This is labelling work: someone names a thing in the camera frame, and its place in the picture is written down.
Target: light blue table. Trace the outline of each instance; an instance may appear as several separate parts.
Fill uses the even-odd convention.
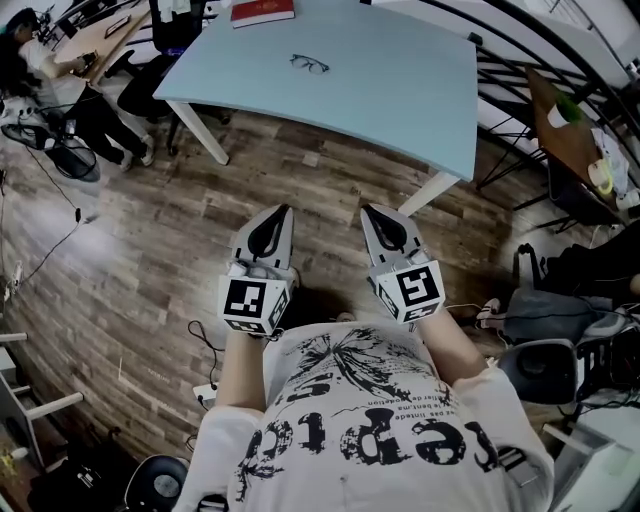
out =
[[[189,103],[260,112],[357,137],[438,173],[400,211],[473,178],[475,46],[443,28],[356,0],[294,0],[296,17],[234,29],[224,10],[155,93],[214,158],[229,157]],[[293,54],[330,67],[296,69]]]

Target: black and white marker cube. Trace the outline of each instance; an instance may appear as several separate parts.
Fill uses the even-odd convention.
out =
[[[235,331],[271,335],[291,300],[292,282],[220,276],[218,315]]]
[[[376,295],[400,324],[435,313],[445,301],[437,261],[382,274],[376,281]]]

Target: black pants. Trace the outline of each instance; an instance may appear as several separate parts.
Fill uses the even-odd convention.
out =
[[[134,156],[143,157],[147,146],[120,120],[118,114],[105,100],[102,94],[87,86],[76,104],[71,107],[68,119],[76,120],[76,135],[87,146],[110,162],[119,164],[124,153],[114,148],[107,135]]]

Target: desk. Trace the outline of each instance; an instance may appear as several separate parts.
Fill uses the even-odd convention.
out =
[[[221,164],[229,157],[189,103],[300,121],[407,154],[438,173],[400,207],[410,215],[471,181],[475,47],[445,29],[357,0],[296,0],[296,17],[233,29],[224,10],[168,73],[167,100]],[[330,67],[296,69],[293,54]]]
[[[531,68],[527,68],[527,79],[540,148],[575,174],[617,217],[618,207],[614,195],[601,196],[589,178],[589,166],[601,158],[591,133],[592,123],[585,115],[578,123],[562,128],[551,126],[547,116],[556,103],[559,90]]]
[[[105,39],[104,33],[119,19],[131,15],[129,23],[118,30],[111,37]],[[85,75],[89,83],[96,84],[102,78],[105,71],[113,64],[122,47],[129,41],[140,27],[150,18],[149,5],[147,3],[133,9],[118,11],[117,13],[97,21],[79,30],[56,53],[56,60],[64,62],[77,59],[84,53],[98,52],[98,60]]]
[[[67,37],[71,38],[78,33],[78,29],[73,26],[73,24],[69,21],[69,18],[74,14],[79,13],[85,7],[99,2],[100,0],[84,0],[80,2],[78,5],[74,5],[69,7],[62,15],[54,22],[54,24],[66,34]]]

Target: wooden floor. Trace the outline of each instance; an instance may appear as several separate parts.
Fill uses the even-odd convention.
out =
[[[339,293],[359,319],[376,318],[385,311],[365,281],[360,206],[397,208],[429,176],[424,164],[294,122],[235,113],[229,126],[207,123],[231,157],[226,167],[186,129],[178,134],[177,157],[159,147],[152,167],[126,174],[102,162],[102,179],[94,184],[61,177],[38,154],[84,218],[95,220],[6,306],[5,331],[29,335],[14,354],[38,395],[82,392],[85,401],[61,421],[93,423],[102,432],[119,426],[123,444],[139,457],[184,454],[198,428],[204,410],[192,387],[208,381],[213,359],[189,336],[187,323],[202,321],[214,345],[223,346],[216,283],[240,226],[268,206],[290,204],[293,263],[303,284]],[[167,128],[155,128],[159,146]],[[28,275],[73,228],[74,212],[22,147],[2,147],[9,169],[5,275],[17,260]],[[478,142],[477,179],[500,154]],[[558,254],[573,241],[589,243],[591,229],[559,236],[532,231],[562,215],[547,203],[512,212],[539,195],[543,181],[523,171],[482,194],[473,183],[462,184],[414,216],[441,263],[449,304],[508,297],[517,283],[514,250],[523,241],[541,255]]]

